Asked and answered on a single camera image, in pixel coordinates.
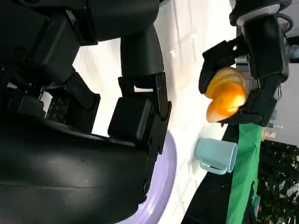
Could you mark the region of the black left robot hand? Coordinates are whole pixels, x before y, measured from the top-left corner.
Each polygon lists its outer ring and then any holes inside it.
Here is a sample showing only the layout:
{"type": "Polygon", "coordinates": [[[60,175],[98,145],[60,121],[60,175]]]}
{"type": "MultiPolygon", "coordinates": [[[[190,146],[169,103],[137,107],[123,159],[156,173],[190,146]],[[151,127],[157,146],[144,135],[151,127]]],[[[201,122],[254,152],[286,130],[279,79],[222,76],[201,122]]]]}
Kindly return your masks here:
{"type": "Polygon", "coordinates": [[[277,88],[288,79],[285,35],[275,15],[245,22],[242,34],[222,41],[203,53],[199,91],[211,99],[206,112],[210,123],[266,126],[273,114],[277,88]],[[244,75],[233,67],[248,56],[249,70],[258,87],[247,91],[244,75]]]}

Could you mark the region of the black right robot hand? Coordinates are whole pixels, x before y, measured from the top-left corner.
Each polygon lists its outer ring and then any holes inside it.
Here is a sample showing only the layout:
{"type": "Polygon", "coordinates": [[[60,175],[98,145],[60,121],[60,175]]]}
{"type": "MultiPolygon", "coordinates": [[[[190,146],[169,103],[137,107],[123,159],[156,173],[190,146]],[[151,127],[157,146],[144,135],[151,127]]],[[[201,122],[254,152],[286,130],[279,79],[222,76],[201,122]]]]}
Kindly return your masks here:
{"type": "Polygon", "coordinates": [[[154,21],[158,0],[0,3],[0,221],[113,224],[146,198],[171,114],[154,21]],[[100,95],[73,62],[120,38],[122,96],[108,137],[100,95]]]}

